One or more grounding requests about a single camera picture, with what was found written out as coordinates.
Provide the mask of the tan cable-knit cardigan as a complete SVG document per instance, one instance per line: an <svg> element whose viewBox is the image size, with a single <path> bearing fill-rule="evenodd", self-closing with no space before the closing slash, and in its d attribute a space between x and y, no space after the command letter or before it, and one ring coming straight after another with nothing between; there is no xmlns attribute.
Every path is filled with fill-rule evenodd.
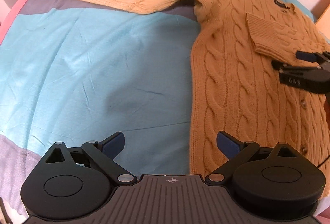
<svg viewBox="0 0 330 224"><path fill-rule="evenodd" d="M81 0L137 14L180 0ZM194 0L201 32L191 52L190 170L207 175L225 162L221 130L264 147L284 141L329 175L325 98L282 85L271 61L299 65L297 50L329 45L313 22L277 0Z"/></svg>

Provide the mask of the orange wooden headboard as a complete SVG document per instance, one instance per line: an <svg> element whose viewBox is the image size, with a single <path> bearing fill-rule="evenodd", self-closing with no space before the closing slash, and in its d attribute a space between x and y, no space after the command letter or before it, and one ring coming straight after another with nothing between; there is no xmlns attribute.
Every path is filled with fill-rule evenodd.
<svg viewBox="0 0 330 224"><path fill-rule="evenodd" d="M316 27L327 39L330 39L330 5L317 20Z"/></svg>

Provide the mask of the blue and grey bedsheet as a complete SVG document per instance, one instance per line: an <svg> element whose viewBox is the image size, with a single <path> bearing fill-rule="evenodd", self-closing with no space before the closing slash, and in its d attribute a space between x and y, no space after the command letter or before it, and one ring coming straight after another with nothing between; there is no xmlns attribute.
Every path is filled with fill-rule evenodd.
<svg viewBox="0 0 330 224"><path fill-rule="evenodd" d="M137 15L77 0L20 0L1 26L1 198L20 190L56 141L125 134L118 163L136 175L190 171L193 2Z"/></svg>

